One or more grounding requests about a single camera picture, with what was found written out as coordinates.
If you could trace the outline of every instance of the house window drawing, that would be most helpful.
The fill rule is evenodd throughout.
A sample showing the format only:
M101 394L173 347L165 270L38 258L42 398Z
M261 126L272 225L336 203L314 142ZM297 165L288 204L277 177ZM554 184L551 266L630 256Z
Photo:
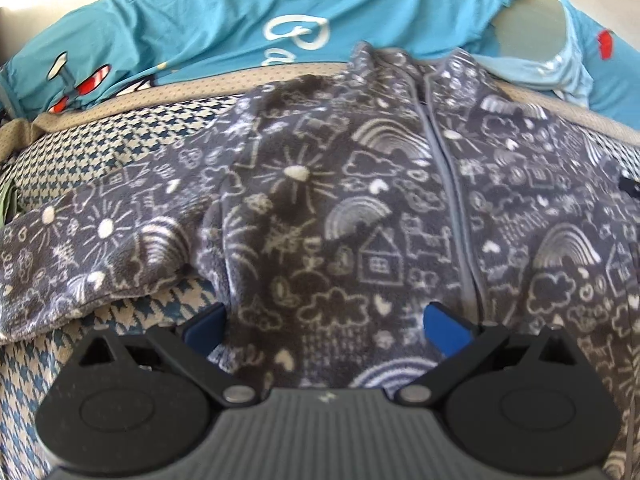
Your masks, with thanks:
M394 243L394 230L376 227L358 249L358 280L377 285L402 285L404 260Z

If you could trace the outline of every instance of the black object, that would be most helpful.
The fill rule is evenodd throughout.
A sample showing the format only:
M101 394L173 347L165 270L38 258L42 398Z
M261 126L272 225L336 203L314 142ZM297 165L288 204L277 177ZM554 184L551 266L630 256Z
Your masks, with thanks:
M50 479L605 479L620 415L562 328L475 330L390 400L259 397L180 340L203 322L81 342L36 413Z

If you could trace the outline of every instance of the houndstooth fabric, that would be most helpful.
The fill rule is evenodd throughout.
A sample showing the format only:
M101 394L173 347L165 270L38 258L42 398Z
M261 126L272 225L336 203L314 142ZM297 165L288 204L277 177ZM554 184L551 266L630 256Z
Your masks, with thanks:
M0 181L14 179L21 205L32 209L81 182L201 130L238 98L142 108L50 134L10 160ZM139 333L163 319L189 319L215 301L206 280L183 280L152 296L105 305L28 342L0 347L1 478L36 480L48 471L36 439L34 414L75 344L91 328L108 326L118 333Z

